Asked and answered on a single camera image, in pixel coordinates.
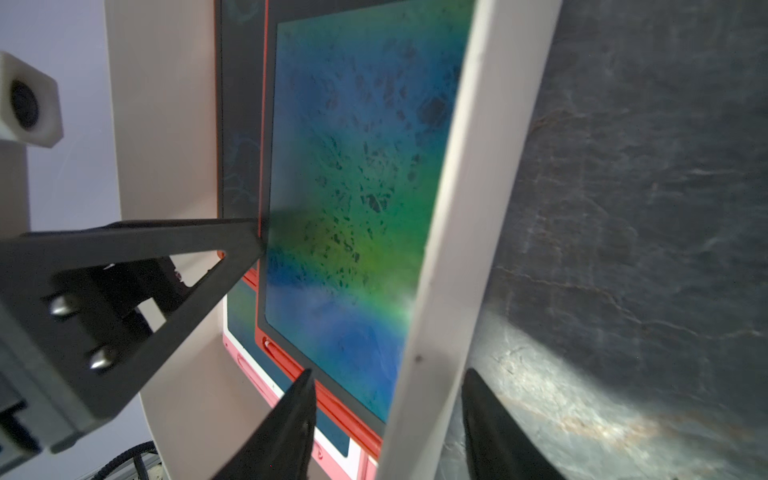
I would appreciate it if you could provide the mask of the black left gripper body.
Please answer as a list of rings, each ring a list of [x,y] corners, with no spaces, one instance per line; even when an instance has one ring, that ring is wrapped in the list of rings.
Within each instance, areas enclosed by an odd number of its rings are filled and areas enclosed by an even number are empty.
[[[1,302],[1,471],[59,453],[119,416],[138,395],[109,374],[150,336],[125,312],[72,293]]]

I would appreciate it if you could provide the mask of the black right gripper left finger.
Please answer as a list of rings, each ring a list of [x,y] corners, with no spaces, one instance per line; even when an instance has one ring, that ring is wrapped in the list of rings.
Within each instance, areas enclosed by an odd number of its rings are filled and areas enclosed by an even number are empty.
[[[304,370],[216,479],[303,480],[317,418],[313,373]]]

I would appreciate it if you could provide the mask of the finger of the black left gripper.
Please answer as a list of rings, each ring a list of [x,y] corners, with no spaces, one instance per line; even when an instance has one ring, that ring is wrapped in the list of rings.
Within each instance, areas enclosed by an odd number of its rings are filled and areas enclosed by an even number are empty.
[[[108,377],[139,392],[264,250],[250,220],[118,222],[25,234],[1,244],[1,302],[72,293],[121,312],[138,308],[150,336]]]

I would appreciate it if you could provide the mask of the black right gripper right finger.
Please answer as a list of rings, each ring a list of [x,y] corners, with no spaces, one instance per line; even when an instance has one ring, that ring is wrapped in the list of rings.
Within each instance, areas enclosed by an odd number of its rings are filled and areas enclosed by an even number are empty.
[[[564,479],[473,368],[464,375],[461,405],[471,479]]]

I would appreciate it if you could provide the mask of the large red writing tablet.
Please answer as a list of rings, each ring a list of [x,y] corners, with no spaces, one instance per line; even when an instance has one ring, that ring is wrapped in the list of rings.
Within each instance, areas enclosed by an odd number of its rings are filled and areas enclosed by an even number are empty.
[[[378,455],[434,215],[474,5],[271,1],[259,345]]]

